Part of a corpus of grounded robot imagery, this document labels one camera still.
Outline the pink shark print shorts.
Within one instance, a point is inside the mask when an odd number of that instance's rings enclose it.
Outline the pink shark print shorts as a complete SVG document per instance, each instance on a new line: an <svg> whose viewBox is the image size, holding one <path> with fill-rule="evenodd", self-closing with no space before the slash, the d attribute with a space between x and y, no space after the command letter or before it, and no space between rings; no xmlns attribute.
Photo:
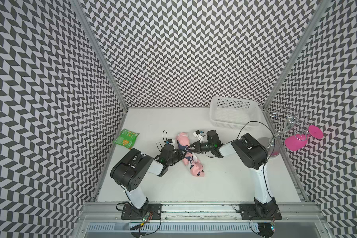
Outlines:
<svg viewBox="0 0 357 238"><path fill-rule="evenodd" d="M198 160L198 158L193 155L190 146L190 139L186 132L181 132L176 136L176 142L179 151L183 155L183 163L185 166L189 167L190 173L194 177L203 177L205 176L205 172L203 170L202 163Z"/></svg>

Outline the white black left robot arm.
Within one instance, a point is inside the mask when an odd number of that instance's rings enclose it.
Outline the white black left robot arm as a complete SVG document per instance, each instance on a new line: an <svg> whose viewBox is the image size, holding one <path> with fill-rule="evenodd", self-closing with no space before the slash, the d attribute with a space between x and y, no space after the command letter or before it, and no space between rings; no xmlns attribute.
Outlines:
<svg viewBox="0 0 357 238"><path fill-rule="evenodd" d="M148 198L139 187L145 175L162 177L183 158L183 153L171 144L164 145L155 158L133 148L112 168L110 176L124 190L131 208L142 211L148 206Z"/></svg>

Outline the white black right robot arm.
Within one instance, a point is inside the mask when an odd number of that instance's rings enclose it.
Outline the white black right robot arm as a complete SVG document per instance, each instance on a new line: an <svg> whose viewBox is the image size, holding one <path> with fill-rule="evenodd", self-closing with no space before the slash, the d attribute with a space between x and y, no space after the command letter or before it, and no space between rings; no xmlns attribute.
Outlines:
<svg viewBox="0 0 357 238"><path fill-rule="evenodd" d="M238 155L242 163L251 171L255 186L253 211L259 218L272 217L277 212L277 203L271 195L266 164L269 153L258 140L246 133L228 143L222 143L215 130L208 131L207 142L194 142L187 149L194 153L211 152L216 158Z"/></svg>

